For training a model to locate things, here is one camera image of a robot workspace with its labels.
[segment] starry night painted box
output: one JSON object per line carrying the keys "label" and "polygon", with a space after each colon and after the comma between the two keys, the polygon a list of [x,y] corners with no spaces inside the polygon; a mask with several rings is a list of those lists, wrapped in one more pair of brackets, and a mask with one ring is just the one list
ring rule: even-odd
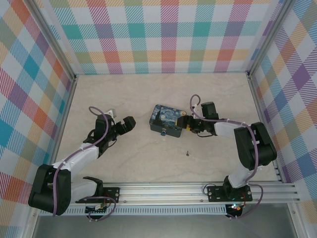
{"label": "starry night painted box", "polygon": [[161,135],[180,137],[182,127],[177,126],[176,122],[178,118],[185,115],[185,111],[156,105],[150,118],[151,130],[157,131]]}

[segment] colorful plaid backdrop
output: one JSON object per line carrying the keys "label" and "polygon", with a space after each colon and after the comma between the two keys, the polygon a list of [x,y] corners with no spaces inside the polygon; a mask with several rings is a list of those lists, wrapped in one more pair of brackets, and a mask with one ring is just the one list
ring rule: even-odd
{"label": "colorful plaid backdrop", "polygon": [[317,232],[317,0],[297,0],[254,76],[279,163]]}
{"label": "colorful plaid backdrop", "polygon": [[84,74],[245,71],[282,2],[37,0]]}
{"label": "colorful plaid backdrop", "polygon": [[272,14],[272,16],[271,16],[266,28],[265,28],[265,30],[263,31],[263,34],[262,34],[262,36],[261,36],[261,38],[260,38],[260,40],[259,40],[259,42],[257,44],[257,47],[256,47],[256,49],[254,50],[254,52],[252,54],[251,60],[250,60],[250,62],[248,64],[247,68],[245,69],[246,71],[250,71],[251,66],[254,63],[254,60],[256,59],[256,57],[257,57],[257,55],[259,53],[259,50],[261,49],[262,45],[264,44],[269,31],[273,27],[273,23],[276,20],[280,10],[282,9],[284,2],[285,2],[285,0],[279,0],[278,1],[278,4],[275,7],[275,10],[274,10],[274,12],[273,12],[273,14]]}
{"label": "colorful plaid backdrop", "polygon": [[0,0],[0,237],[22,232],[71,80],[22,0]]}

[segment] plaid wall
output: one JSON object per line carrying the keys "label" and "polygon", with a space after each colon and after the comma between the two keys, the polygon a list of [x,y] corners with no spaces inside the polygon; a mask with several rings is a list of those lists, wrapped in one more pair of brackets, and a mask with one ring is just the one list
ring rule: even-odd
{"label": "plaid wall", "polygon": [[257,47],[256,47],[256,49],[254,50],[254,52],[252,54],[251,60],[250,60],[248,66],[246,68],[246,71],[249,71],[251,69],[251,67],[252,67],[252,65],[254,63],[254,60],[256,59],[256,57],[257,57],[257,55],[259,53],[259,50],[261,49],[262,45],[264,44],[264,42],[266,40],[266,37],[267,37],[269,31],[271,30],[271,28],[273,26],[274,21],[276,20],[280,10],[282,9],[282,6],[283,6],[284,2],[285,2],[285,0],[279,0],[278,1],[278,4],[277,4],[277,6],[276,6],[276,8],[275,8],[270,20],[268,21],[268,24],[267,24],[265,30],[263,31],[263,34],[262,34],[262,36],[261,36],[261,38],[260,38],[260,40],[259,40],[259,42],[257,44]]}
{"label": "plaid wall", "polygon": [[0,0],[0,237],[18,237],[71,80],[22,0]]}
{"label": "plaid wall", "polygon": [[37,0],[74,70],[84,74],[245,71],[277,2]]}
{"label": "plaid wall", "polygon": [[297,0],[254,76],[279,163],[317,232],[317,0]]}

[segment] metal corner post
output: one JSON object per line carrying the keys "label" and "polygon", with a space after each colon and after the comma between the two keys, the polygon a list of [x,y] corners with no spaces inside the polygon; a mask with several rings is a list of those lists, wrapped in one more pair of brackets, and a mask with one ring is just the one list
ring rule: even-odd
{"label": "metal corner post", "polygon": [[261,49],[259,50],[253,65],[250,68],[250,71],[248,72],[250,76],[252,76],[259,66],[261,65],[265,55],[267,54],[272,42],[275,40],[276,35],[278,34],[279,30],[281,29],[284,20],[288,16],[288,13],[292,9],[293,5],[295,4],[296,0],[285,0],[284,4],[279,12],[279,15],[277,16],[276,20],[274,21],[269,33],[267,34],[267,37],[265,39],[264,44],[262,45]]}
{"label": "metal corner post", "polygon": [[67,100],[65,111],[64,111],[64,114],[63,114],[63,117],[62,117],[62,120],[61,120],[61,123],[60,123],[60,126],[59,126],[59,130],[58,130],[57,136],[56,136],[55,145],[54,145],[54,148],[53,148],[53,151],[52,151],[52,155],[51,155],[51,159],[49,161],[49,164],[53,164],[55,162],[56,158],[57,158],[57,153],[58,153],[59,146],[60,146],[60,143],[61,143],[61,139],[62,139],[64,130],[65,130],[67,117],[68,117],[68,114],[69,114],[71,103],[73,101],[73,97],[74,97],[74,94],[75,94],[76,86],[77,86],[77,81],[71,82],[68,100]]}
{"label": "metal corner post", "polygon": [[[259,119],[261,122],[264,123],[264,125],[266,126],[266,128],[268,127],[265,116],[263,114],[263,111],[261,110],[260,104],[259,104],[259,98],[256,94],[256,89],[254,87],[254,84],[252,82],[252,79],[249,75],[247,75],[248,78],[248,83],[250,86],[250,90],[254,99],[254,103],[259,115]],[[279,181],[283,182],[283,184],[289,184],[289,183],[284,183],[286,181],[285,179],[285,175],[283,173],[283,170],[281,169],[281,165],[279,164],[278,160],[273,161],[273,165],[274,165],[274,169],[276,172],[276,175],[279,179]],[[298,235],[298,237],[300,238],[308,238],[308,234],[307,231],[305,229],[305,224],[303,222],[303,218],[301,217],[301,213],[300,213],[300,207],[299,207],[299,203],[295,203],[295,202],[289,202],[288,203],[288,209],[290,212],[290,216],[293,220],[293,224],[294,224],[294,228],[295,231]]]}
{"label": "metal corner post", "polygon": [[63,66],[64,70],[68,74],[69,78],[71,78],[73,81],[75,81],[76,73],[71,68],[64,52],[62,51],[61,47],[59,46],[57,39],[55,38],[52,30],[48,26],[46,20],[44,19],[39,7],[34,2],[34,0],[24,0],[24,4],[29,9],[32,17],[38,24],[41,32],[45,36],[48,44],[53,49],[54,53],[56,54],[56,57],[60,61],[61,65]]}

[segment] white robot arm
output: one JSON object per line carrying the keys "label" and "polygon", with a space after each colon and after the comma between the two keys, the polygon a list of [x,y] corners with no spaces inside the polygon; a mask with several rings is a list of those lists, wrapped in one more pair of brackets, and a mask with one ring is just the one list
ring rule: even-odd
{"label": "white robot arm", "polygon": [[[206,131],[213,136],[234,138],[237,145],[240,164],[234,172],[224,179],[223,186],[209,188],[212,196],[209,201],[240,201],[248,194],[247,200],[252,200],[248,182],[254,169],[261,170],[277,157],[276,149],[263,123],[249,125],[252,135],[244,123],[228,123],[228,119],[219,119],[213,102],[201,104],[203,116],[197,113],[197,104],[191,109],[192,116],[182,116],[177,125],[189,129],[195,134]],[[256,157],[254,141],[258,156]]]}
{"label": "white robot arm", "polygon": [[[115,123],[115,110],[105,113],[108,121],[106,136],[106,119],[98,115],[95,129],[90,131],[87,139],[83,141],[79,152],[70,158],[65,158],[52,165],[41,165],[34,178],[34,183],[29,196],[29,205],[41,210],[53,213],[54,204],[57,206],[56,214],[65,212],[68,205],[85,197],[105,196],[103,194],[103,182],[97,178],[84,177],[73,182],[74,177],[89,163],[99,158],[110,146],[109,142],[116,141],[119,135],[131,131],[135,126],[133,117],[126,117],[121,122]],[[53,183],[55,172],[56,184]],[[53,198],[53,186],[56,186],[57,199]]]}

